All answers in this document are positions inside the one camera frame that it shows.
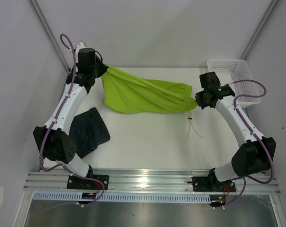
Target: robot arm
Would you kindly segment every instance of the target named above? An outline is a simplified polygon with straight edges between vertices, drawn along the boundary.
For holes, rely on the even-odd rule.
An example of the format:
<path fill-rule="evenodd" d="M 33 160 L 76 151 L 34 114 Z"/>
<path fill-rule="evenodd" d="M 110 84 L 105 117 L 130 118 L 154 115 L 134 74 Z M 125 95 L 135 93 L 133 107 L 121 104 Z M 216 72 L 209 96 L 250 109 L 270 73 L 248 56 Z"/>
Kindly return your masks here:
<path fill-rule="evenodd" d="M 40 150 L 46 131 L 55 122 L 46 139 L 43 156 L 66 166 L 79 176 L 91 178 L 93 177 L 92 167 L 84 163 L 76 154 L 76 145 L 68 134 L 78 107 L 94 85 L 95 79 L 107 71 L 107 66 L 96 56 L 94 49 L 82 48 L 78 52 L 77 69 L 73 86 L 71 72 L 67 77 L 64 93 L 57 108 L 44 127 L 35 128 L 34 137 Z"/>
<path fill-rule="evenodd" d="M 265 138 L 242 108 L 239 105 L 234 107 L 235 93 L 229 85 L 220 86 L 220 81 L 214 72 L 200 75 L 199 78 L 204 90 L 195 95 L 198 105 L 202 109 L 207 106 L 217 109 L 234 133 L 239 147 L 231 162 L 210 170 L 208 177 L 212 178 L 212 183 L 216 184 L 270 169 L 268 157 L 253 134 L 261 138 L 272 159 L 276 147 L 273 138 Z M 253 128 L 253 134 L 244 124 L 236 109 Z"/>

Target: lime green towel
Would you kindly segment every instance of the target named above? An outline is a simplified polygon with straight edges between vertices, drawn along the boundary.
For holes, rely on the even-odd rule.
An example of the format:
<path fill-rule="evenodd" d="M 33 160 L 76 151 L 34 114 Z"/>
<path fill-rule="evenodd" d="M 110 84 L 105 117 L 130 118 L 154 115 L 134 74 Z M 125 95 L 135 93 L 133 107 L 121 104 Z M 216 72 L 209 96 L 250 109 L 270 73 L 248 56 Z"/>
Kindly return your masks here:
<path fill-rule="evenodd" d="M 187 84 L 143 79 L 112 66 L 102 75 L 102 82 L 104 105 L 123 114 L 176 113 L 197 106 Z"/>

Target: white plastic basket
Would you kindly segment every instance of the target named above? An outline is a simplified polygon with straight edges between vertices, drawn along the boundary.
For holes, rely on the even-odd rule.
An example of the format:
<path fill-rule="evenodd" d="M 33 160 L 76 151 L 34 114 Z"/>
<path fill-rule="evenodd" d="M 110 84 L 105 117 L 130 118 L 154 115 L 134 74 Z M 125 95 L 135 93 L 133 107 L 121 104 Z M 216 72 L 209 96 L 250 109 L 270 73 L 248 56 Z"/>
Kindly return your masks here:
<path fill-rule="evenodd" d="M 232 82 L 242 79 L 254 79 L 251 69 L 245 60 L 240 59 L 223 59 L 211 58 L 207 61 L 209 72 L 215 72 L 218 77 L 219 74 L 231 75 Z M 236 95 L 247 94 L 258 96 L 260 94 L 258 85 L 252 82 L 242 82 L 233 84 Z M 261 98 L 240 97 L 238 104 L 242 108 L 246 108 L 252 104 L 259 104 Z"/>

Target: white wall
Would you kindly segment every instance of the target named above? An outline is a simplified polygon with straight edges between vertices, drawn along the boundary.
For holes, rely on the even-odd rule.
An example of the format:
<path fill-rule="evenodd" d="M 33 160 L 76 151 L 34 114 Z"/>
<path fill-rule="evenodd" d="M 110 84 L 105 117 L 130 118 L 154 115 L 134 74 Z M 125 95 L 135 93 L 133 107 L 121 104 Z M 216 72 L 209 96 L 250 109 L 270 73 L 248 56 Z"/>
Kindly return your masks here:
<path fill-rule="evenodd" d="M 249 59 L 255 78 L 268 94 L 249 108 L 255 124 L 277 142 L 274 156 L 280 190 L 286 200 L 286 0 L 282 0 Z"/>
<path fill-rule="evenodd" d="M 38 2 L 56 37 L 86 42 L 108 64 L 205 67 L 209 58 L 241 57 L 271 0 Z"/>
<path fill-rule="evenodd" d="M 11 225 L 29 170 L 32 136 L 59 101 L 64 72 L 26 0 L 0 0 L 0 227 Z"/>

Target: navy fabric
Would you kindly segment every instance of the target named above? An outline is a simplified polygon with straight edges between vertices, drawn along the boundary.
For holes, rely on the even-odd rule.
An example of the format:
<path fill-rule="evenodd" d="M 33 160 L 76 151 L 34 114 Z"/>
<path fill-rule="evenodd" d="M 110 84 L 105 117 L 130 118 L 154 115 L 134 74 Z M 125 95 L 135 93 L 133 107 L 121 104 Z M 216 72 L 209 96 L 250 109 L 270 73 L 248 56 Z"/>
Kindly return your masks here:
<path fill-rule="evenodd" d="M 107 127 L 96 108 L 75 116 L 70 126 L 69 136 L 75 142 L 80 158 L 110 140 Z"/>

